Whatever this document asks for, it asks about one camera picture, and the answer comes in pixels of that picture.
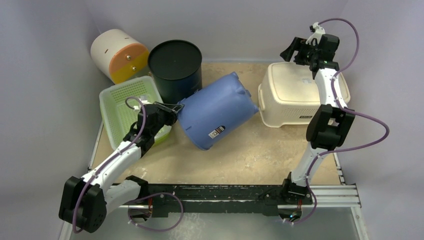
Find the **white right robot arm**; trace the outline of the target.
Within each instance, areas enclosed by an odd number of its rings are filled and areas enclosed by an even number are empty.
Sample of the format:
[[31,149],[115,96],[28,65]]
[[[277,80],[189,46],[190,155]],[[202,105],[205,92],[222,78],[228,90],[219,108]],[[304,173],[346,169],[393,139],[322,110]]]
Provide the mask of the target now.
[[311,118],[306,131],[307,147],[297,167],[282,183],[280,196],[288,204],[311,193],[309,179],[315,174],[324,155],[340,147],[353,124],[354,114],[343,109],[347,106],[339,85],[340,67],[334,61],[340,40],[331,34],[320,38],[295,37],[280,56],[288,62],[308,66],[318,88],[320,106]]

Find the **cream plastic laundry basket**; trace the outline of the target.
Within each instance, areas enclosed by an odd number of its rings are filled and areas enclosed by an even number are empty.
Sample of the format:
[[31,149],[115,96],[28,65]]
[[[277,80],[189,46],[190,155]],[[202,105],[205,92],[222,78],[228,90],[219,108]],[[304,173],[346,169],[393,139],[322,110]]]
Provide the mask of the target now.
[[276,62],[268,66],[258,87],[259,112],[264,125],[307,125],[322,104],[336,106],[335,98],[346,106],[351,99],[341,73],[330,68],[316,75],[307,65]]

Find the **dark navy cylindrical bin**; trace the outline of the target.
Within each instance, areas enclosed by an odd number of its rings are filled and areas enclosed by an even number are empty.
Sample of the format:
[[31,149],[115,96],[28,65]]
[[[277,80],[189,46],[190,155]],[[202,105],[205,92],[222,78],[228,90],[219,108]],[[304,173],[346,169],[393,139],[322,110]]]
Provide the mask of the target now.
[[147,60],[155,86],[166,104],[176,104],[203,88],[203,56],[193,43],[173,39],[155,46]]

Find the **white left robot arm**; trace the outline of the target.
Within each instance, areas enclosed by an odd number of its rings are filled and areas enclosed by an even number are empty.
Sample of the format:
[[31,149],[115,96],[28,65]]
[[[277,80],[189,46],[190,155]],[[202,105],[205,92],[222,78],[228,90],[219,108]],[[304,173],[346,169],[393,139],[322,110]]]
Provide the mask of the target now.
[[74,233],[95,232],[109,213],[125,203],[142,205],[167,195],[167,192],[154,192],[146,180],[133,175],[118,185],[114,183],[150,150],[162,127],[177,122],[183,107],[183,104],[139,101],[131,107],[138,112],[137,121],[130,126],[118,148],[93,170],[65,182],[58,216],[72,225]]

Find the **light blue plastic bucket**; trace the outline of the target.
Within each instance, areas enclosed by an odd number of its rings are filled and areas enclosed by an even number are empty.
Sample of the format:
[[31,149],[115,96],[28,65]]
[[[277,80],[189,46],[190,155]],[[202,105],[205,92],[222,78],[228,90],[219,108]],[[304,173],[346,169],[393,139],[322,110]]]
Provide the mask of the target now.
[[259,112],[236,72],[222,76],[179,103],[183,105],[177,114],[181,128],[204,151]]

